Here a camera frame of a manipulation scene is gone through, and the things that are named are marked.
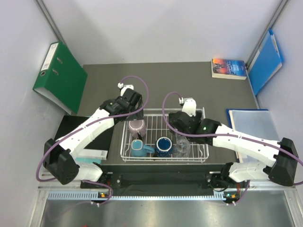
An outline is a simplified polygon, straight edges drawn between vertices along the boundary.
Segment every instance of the table surface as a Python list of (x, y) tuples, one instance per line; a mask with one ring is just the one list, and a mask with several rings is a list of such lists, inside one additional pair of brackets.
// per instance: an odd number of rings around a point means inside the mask
[[(222, 201), (110, 201), (99, 208), (79, 201), (50, 201), (41, 227), (294, 227), (284, 191), (249, 191), (237, 206)], [(56, 222), (50, 222), (47, 212)]]
[[(226, 125), (226, 109), (257, 108), (248, 80), (212, 78), (210, 62), (84, 65), (84, 69), (88, 79), (79, 116), (90, 116), (105, 100), (119, 96), (117, 84), (128, 75), (139, 76), (148, 84), (150, 99), (146, 108), (161, 108), (165, 95), (170, 91), (178, 91), (183, 97), (194, 98), (197, 108), (205, 108), (207, 118)], [(125, 83), (133, 84), (134, 89), (146, 97), (145, 87), (139, 80), (128, 79)], [(170, 97), (166, 108), (180, 108), (178, 98)], [(102, 161), (103, 164), (138, 164), (125, 163), (120, 157), (122, 130), (123, 123), (120, 122), (115, 126), (108, 159)], [(235, 161), (233, 151), (209, 147), (209, 158), (204, 163), (222, 164)]]

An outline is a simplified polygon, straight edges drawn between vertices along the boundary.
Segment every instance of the green binder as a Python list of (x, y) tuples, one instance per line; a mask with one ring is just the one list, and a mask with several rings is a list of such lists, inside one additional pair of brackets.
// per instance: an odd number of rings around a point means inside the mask
[(51, 44), (33, 90), (68, 114), (79, 110), (87, 73), (62, 42)]

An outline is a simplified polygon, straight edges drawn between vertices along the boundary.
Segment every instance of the wire rack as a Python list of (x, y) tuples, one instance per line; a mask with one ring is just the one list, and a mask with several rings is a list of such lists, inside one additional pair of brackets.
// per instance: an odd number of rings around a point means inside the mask
[[(165, 116), (168, 116), (169, 112), (180, 111), (181, 109), (165, 109)], [(203, 109), (198, 109), (202, 111), (202, 117), (205, 118), (205, 112)], [(173, 145), (176, 144), (176, 135), (173, 135), (168, 129), (166, 123), (162, 117), (161, 109), (144, 109), (144, 120), (147, 126), (146, 135), (143, 137), (143, 142), (147, 146), (155, 148), (155, 143), (157, 139), (162, 136), (170, 138)], [(191, 151), (188, 157), (174, 157), (172, 154), (170, 157), (153, 157), (153, 154), (148, 154), (147, 157), (133, 157), (131, 155), (130, 147), (132, 141), (135, 139), (131, 136), (128, 127), (128, 122), (124, 122), (123, 135), (121, 142), (121, 158), (126, 161), (155, 161), (155, 162), (200, 162), (203, 163), (208, 159), (209, 152), (207, 145), (199, 145), (196, 143), (191, 143)]]

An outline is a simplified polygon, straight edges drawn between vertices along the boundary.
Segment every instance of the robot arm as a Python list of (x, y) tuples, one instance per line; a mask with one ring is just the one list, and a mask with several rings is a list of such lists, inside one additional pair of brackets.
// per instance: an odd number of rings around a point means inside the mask
[[(102, 170), (98, 164), (87, 164), (75, 161), (80, 152), (91, 143), (98, 135), (105, 130), (113, 127), (120, 121), (142, 119), (143, 113), (126, 116), (119, 116), (120, 114), (127, 114), (140, 108), (142, 105), (142, 95), (134, 91), (132, 85), (119, 84), (120, 96), (116, 99), (109, 99), (105, 101), (95, 113), (88, 118), (83, 124), (78, 126), (74, 131), (80, 130), (73, 134), (70, 132), (67, 139), (62, 141), (45, 159), (44, 167), (62, 184), (67, 184), (72, 180), (91, 180), (97, 181), (101, 175)], [(115, 118), (108, 118), (99, 122), (99, 119), (117, 115)], [(45, 143), (45, 150), (47, 150), (55, 143), (53, 139)]]
[(281, 141), (265, 140), (235, 131), (220, 122), (201, 119), (202, 113), (196, 111), (196, 102), (192, 98), (180, 99), (182, 111), (169, 113), (169, 123), (178, 131), (186, 134), (230, 134), (232, 136), (187, 137), (198, 144), (208, 144), (249, 155), (258, 162), (227, 163), (221, 170), (220, 178), (226, 185), (245, 180), (271, 180), (283, 186), (294, 184), (297, 162), (277, 149), (244, 140), (242, 137), (281, 147), (297, 155), (294, 143), (290, 139)]

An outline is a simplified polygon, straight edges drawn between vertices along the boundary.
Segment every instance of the black base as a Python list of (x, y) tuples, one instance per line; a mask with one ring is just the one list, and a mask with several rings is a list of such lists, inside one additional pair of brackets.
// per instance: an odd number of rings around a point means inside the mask
[[(213, 195), (210, 171), (223, 165), (103, 165), (99, 182), (110, 185), (115, 196)], [(81, 188), (101, 188), (81, 183)]]

